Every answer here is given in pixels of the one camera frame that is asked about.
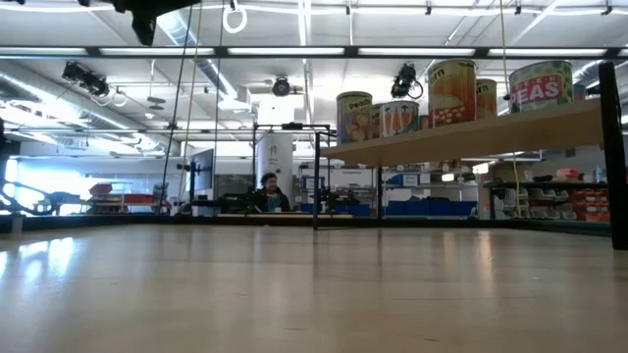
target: wooden floor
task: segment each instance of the wooden floor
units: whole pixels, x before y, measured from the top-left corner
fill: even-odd
[[[628,351],[628,253],[606,238],[202,226],[28,237],[0,242],[2,353]]]

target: ceiling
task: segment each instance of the ceiling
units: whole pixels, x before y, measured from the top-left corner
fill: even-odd
[[[245,28],[235,34],[223,30],[223,10],[217,8],[222,1],[205,1],[204,10],[194,9],[191,14],[190,28],[198,41],[206,46],[298,46],[306,45],[398,45],[398,46],[501,46],[499,16],[476,16],[480,10],[498,9],[498,0],[433,0],[434,13],[431,16],[417,14],[425,11],[424,1],[413,0],[353,0],[352,15],[344,11],[345,0],[312,0],[312,16],[305,17],[306,33],[299,35],[299,16],[293,14],[297,4],[303,0],[266,0],[244,1],[240,6],[248,6],[248,21]],[[591,14],[585,16],[558,16],[570,11],[600,10],[605,1],[597,0],[523,0],[521,5],[526,10],[542,12],[552,4],[558,6],[548,11],[548,16],[523,13],[518,16],[506,15],[505,42],[510,46],[624,46],[628,44],[628,0],[613,0],[615,9],[608,16]],[[504,0],[504,6],[512,7],[514,0]],[[139,43],[131,30],[131,15],[119,14],[113,10],[87,12],[79,8],[75,0],[27,1],[28,8],[15,3],[0,5],[1,33],[12,33],[0,38],[0,45],[77,45],[77,46],[138,46]],[[394,13],[394,7],[405,7]],[[407,8],[414,6],[414,11]],[[457,14],[439,15],[439,10],[459,10]],[[58,13],[49,13],[50,9]],[[333,12],[321,15],[321,12]],[[182,19],[187,20],[189,10],[181,10]],[[200,19],[200,31],[197,32]],[[236,26],[238,14],[230,15],[229,22]],[[173,41],[158,28],[155,46],[173,45]],[[66,60],[28,59],[15,60],[50,81],[66,84],[61,79],[61,72]],[[349,90],[366,90],[373,94],[375,103],[390,99],[393,77],[399,68],[411,62],[418,73],[431,64],[431,60],[404,61],[397,59],[312,59],[309,60],[311,71],[310,94],[313,96],[312,123],[335,124],[336,96]],[[507,73],[511,73],[535,61],[509,61]],[[85,59],[84,66],[105,75],[113,86],[119,87],[128,96],[127,103],[118,107],[113,103],[107,108],[126,116],[142,126],[165,127],[175,115],[175,103],[178,93],[176,82],[182,74],[182,87],[176,112],[176,121],[184,126],[188,116],[198,128],[213,128],[218,118],[221,127],[239,128],[251,126],[251,114],[236,114],[217,109],[217,92],[207,78],[198,73],[194,76],[191,61],[161,59],[155,63],[152,96],[167,101],[164,110],[154,112],[148,109],[146,101],[151,83],[151,62],[144,59]],[[588,64],[588,61],[574,62],[574,71]],[[234,86],[249,88],[253,101],[259,101],[270,93],[267,80],[277,75],[288,76],[292,85],[304,86],[304,66],[301,59],[223,59],[217,61],[221,73]],[[478,77],[490,77],[504,82],[503,62],[500,60],[478,61]],[[618,72],[620,91],[628,97],[628,68]],[[190,104],[191,83],[195,78],[196,88]],[[505,93],[505,85],[500,86]],[[70,88],[75,94],[89,99],[85,92],[77,87]],[[295,117],[305,122],[306,114],[303,100],[296,102]],[[122,103],[118,96],[115,103]],[[422,110],[427,110],[427,100],[421,99]],[[148,120],[146,113],[155,113],[156,117]]]

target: white cylindrical tank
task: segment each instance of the white cylindrical tank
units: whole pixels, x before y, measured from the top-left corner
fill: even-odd
[[[292,199],[292,134],[267,133],[257,143],[256,177],[258,187],[264,187],[260,179],[267,173],[277,175],[277,185],[288,198],[290,206]]]

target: person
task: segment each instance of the person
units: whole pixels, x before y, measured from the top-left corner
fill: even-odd
[[[274,173],[267,173],[262,176],[262,189],[258,190],[258,194],[263,197],[259,197],[255,202],[255,206],[262,212],[275,212],[278,208],[282,209],[282,212],[290,211],[290,203],[288,198],[282,193],[282,190],[277,186],[277,175]]]

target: man with dark hair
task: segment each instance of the man with dark hair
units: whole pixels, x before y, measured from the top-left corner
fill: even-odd
[[[262,176],[261,181],[263,187],[258,190],[258,193],[263,197],[256,199],[255,206],[262,212],[277,212],[278,209],[281,209],[281,212],[289,212],[290,203],[277,186],[277,175],[267,173]]]

